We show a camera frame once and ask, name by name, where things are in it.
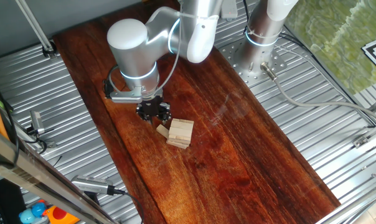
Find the metal frame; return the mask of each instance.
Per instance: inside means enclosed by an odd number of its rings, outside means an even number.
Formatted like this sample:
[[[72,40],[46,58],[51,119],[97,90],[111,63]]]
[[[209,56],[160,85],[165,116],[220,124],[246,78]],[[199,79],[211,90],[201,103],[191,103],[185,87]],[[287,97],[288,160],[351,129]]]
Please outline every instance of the metal frame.
[[[371,190],[363,191],[352,200],[343,203],[326,217],[319,220],[316,224],[342,223],[354,214],[361,212],[363,209],[369,208],[371,204],[376,202],[376,183],[370,186],[369,189]]]
[[[45,35],[43,30],[41,29],[39,22],[37,22],[36,18],[33,15],[33,12],[29,8],[29,6],[25,2],[25,0],[15,0],[15,1],[17,2],[18,6],[21,9],[21,11],[23,12],[23,14],[25,15],[25,17],[26,17],[27,21],[29,22],[29,24],[31,25],[33,31],[36,33],[36,36],[39,38],[41,44],[43,45],[44,50],[48,53],[50,59],[57,58],[57,55],[55,53],[54,48],[52,47],[52,45],[51,45],[50,41],[48,40],[47,36]]]
[[[0,166],[1,176],[86,223],[116,223],[99,205],[51,168],[35,151],[25,147],[26,152],[19,152],[16,168],[7,169]],[[0,157],[12,161],[15,156],[14,148],[15,145],[0,135]]]

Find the wooden block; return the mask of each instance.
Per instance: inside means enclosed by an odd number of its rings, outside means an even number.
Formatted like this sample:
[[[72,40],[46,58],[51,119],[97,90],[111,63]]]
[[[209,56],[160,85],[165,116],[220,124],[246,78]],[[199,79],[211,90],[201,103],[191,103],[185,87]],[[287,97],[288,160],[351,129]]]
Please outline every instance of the wooden block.
[[[170,139],[171,141],[179,142],[179,143],[183,143],[183,144],[189,144],[190,140],[191,140],[191,138],[176,136],[176,135],[172,135],[172,134],[169,134],[168,139]]]
[[[166,141],[166,143],[172,145],[172,146],[176,146],[176,147],[179,147],[181,149],[187,149],[188,145],[186,144],[181,144],[181,143],[178,143],[178,142],[173,142],[173,141],[170,141],[169,139]]]
[[[176,121],[179,121],[179,122],[183,122],[183,123],[189,123],[189,124],[194,124],[193,121],[188,121],[188,120],[184,120],[184,119],[173,119],[173,120],[176,120]]]
[[[156,131],[163,135],[163,137],[165,137],[166,139],[169,138],[169,130],[167,130],[167,128],[165,128],[163,125],[159,125],[156,128]]]
[[[185,130],[185,129],[182,129],[182,128],[170,127],[169,135],[175,135],[175,136],[182,136],[182,137],[190,138],[191,135],[192,135],[192,130]]]
[[[192,132],[193,128],[194,128],[194,123],[187,123],[187,122],[183,122],[185,120],[178,120],[178,119],[173,119],[171,121],[171,127],[173,128],[181,128],[181,129],[185,129],[185,130],[190,130]]]

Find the blue object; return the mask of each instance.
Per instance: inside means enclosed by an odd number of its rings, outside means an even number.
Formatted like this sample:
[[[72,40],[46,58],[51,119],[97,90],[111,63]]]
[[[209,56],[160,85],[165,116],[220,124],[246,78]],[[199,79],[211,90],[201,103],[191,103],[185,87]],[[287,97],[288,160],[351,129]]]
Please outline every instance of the blue object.
[[[28,208],[19,214],[19,218],[23,224],[31,224],[36,217],[32,213],[32,209]]]
[[[41,218],[43,217],[43,213],[45,211],[45,204],[39,202],[32,206],[32,213],[35,217]]]

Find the wooden board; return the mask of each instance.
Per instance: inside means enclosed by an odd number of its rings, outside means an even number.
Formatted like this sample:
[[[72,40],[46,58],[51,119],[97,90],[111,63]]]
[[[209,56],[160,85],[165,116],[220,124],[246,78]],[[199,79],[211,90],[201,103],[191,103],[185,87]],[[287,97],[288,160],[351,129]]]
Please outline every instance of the wooden board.
[[[136,105],[105,99],[101,82],[116,63],[107,30],[146,22],[159,6],[140,3],[54,37],[145,223],[315,223],[333,211],[338,200],[217,50],[198,65],[180,60],[164,89],[173,116],[195,122],[187,149],[166,144]],[[173,62],[158,61],[161,81]]]

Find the gray cable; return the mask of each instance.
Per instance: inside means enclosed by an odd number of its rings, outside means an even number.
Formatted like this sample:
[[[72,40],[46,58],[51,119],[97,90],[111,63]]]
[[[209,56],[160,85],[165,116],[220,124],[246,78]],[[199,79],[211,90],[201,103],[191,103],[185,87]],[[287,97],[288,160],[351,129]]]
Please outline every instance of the gray cable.
[[[285,50],[285,51],[287,51],[287,52],[290,52],[290,53],[292,53],[292,54],[295,54],[295,55],[297,55],[297,56],[299,56],[299,57],[301,57],[301,58],[303,58],[303,59],[305,59],[308,63],[310,63],[328,82],[329,82],[329,84],[331,84],[332,86],[333,86],[333,84],[331,83],[331,81],[329,81],[329,79],[327,79],[325,76],[324,76],[324,74],[317,68],[317,66],[315,66],[315,64],[313,64],[310,60],[308,60],[308,59],[306,59],[304,56],[302,56],[302,55],[300,55],[300,54],[298,54],[298,53],[296,53],[296,52],[294,52],[294,51],[292,51],[292,50],[290,50],[290,49],[286,49],[286,48],[284,48],[284,47],[281,47],[281,46],[279,46],[279,45],[275,45],[275,47],[277,47],[277,48],[279,48],[279,49],[281,49],[281,50]],[[341,92],[341,91],[339,91],[338,89],[336,89],[341,95],[343,95],[344,96],[344,94]],[[369,115],[369,116],[373,116],[374,118],[376,118],[376,114],[374,113],[374,112],[372,112],[372,111],[370,111],[370,110],[368,110],[368,109],[365,109],[365,108],[363,108],[363,107],[361,107],[361,106],[358,106],[358,105],[356,105],[356,104],[353,104],[353,103],[343,103],[344,105],[341,105],[341,106],[348,106],[348,107],[352,107],[352,108],[355,108],[355,109],[358,109],[358,110],[361,110],[362,112],[364,112],[366,115]]]
[[[312,63],[312,61],[310,61],[310,60],[308,60],[308,59],[306,59],[303,55],[301,55],[301,54],[298,54],[298,53],[296,53],[296,52],[294,52],[294,51],[292,51],[292,50],[290,50],[290,49],[287,49],[287,48],[285,48],[285,47],[281,47],[281,46],[278,46],[278,45],[276,45],[275,44],[275,47],[277,47],[277,48],[279,48],[279,49],[282,49],[282,50],[285,50],[285,51],[287,51],[287,52],[290,52],[290,53],[292,53],[292,54],[294,54],[294,55],[297,55],[297,56],[299,56],[299,57],[301,57],[301,58],[303,58],[303,59],[305,59],[308,63],[310,63],[325,79],[326,79],[326,81],[327,82],[329,82],[329,84],[331,84],[332,86],[334,86],[333,85],[333,83],[327,78],[327,77],[325,77],[325,75],[317,68],[317,66],[315,66],[315,64],[313,64]],[[352,103],[352,101],[348,98],[348,97],[345,97],[345,94],[343,94],[340,90],[338,90],[337,88],[336,88],[336,91],[338,91],[342,96],[344,96],[344,98],[346,99],[346,100],[348,100],[349,102],[351,102]]]
[[[176,69],[176,66],[177,66],[177,62],[178,62],[178,58],[180,56],[180,48],[181,48],[181,33],[182,33],[182,3],[180,5],[180,29],[179,29],[179,40],[178,40],[178,50],[177,50],[177,55],[176,55],[176,59],[174,61],[174,65],[173,67],[171,68],[171,71],[169,73],[169,76],[166,78],[166,80],[163,82],[163,84],[161,86],[159,86],[157,88],[157,90],[155,90],[155,92],[152,94],[152,95],[156,95],[159,91],[162,90],[162,88],[167,84],[167,82],[169,81],[169,79],[171,78],[171,75],[174,73],[174,70]]]
[[[278,87],[282,95],[292,104],[296,106],[303,106],[303,107],[318,107],[318,106],[331,106],[331,105],[339,105],[339,106],[348,106],[357,110],[361,110],[364,113],[367,113],[370,116],[373,116],[376,119],[376,114],[368,109],[365,109],[361,106],[355,105],[353,103],[346,103],[346,102],[325,102],[325,103],[299,103],[297,101],[294,101],[292,98],[290,98],[285,91],[282,89],[281,84],[278,80],[274,80],[275,85]]]

